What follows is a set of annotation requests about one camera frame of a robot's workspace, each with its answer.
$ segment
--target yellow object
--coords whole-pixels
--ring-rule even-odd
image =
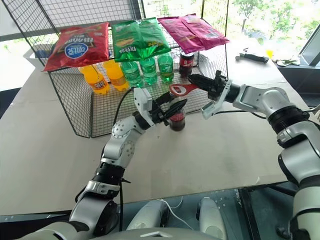
[[[119,66],[119,63],[115,62],[114,59],[105,61],[103,63],[103,67],[106,70],[106,75],[110,79],[111,84],[118,90],[118,91],[125,91],[129,89],[129,83],[125,79],[123,72]]]
[[[96,94],[107,94],[110,86],[95,65],[81,66],[78,69]]]
[[[274,55],[274,51],[271,50],[271,49],[267,49],[265,52],[266,52],[266,55],[267,55],[270,59],[272,59],[272,57],[273,57],[273,55]]]

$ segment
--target wire mesh basket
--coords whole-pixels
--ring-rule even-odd
[[[3,0],[3,3],[35,56],[44,66],[48,59],[43,58],[40,51],[50,52],[54,43],[59,39],[61,29],[72,26],[87,27],[109,22],[110,59],[114,58],[111,28],[113,24],[122,21],[196,13],[215,29],[226,34],[229,1]],[[162,31],[171,47],[170,53],[175,70],[173,82],[188,83],[188,80],[181,78],[177,72],[182,50],[163,27]],[[97,64],[97,66],[108,80],[102,65]],[[201,73],[214,78],[216,70],[228,76],[225,45],[195,53],[192,73]],[[123,92],[118,92],[111,87],[107,95],[93,93],[83,75],[75,67],[49,72],[49,76],[76,135],[94,138],[111,132],[118,102]],[[153,98],[157,98],[169,90],[169,85],[162,83],[158,76],[157,83],[153,86],[146,86],[146,88]],[[208,101],[206,92],[200,89],[194,90],[188,95],[186,112],[199,110]],[[121,105],[118,118],[127,117],[135,110],[133,93],[129,93]]]

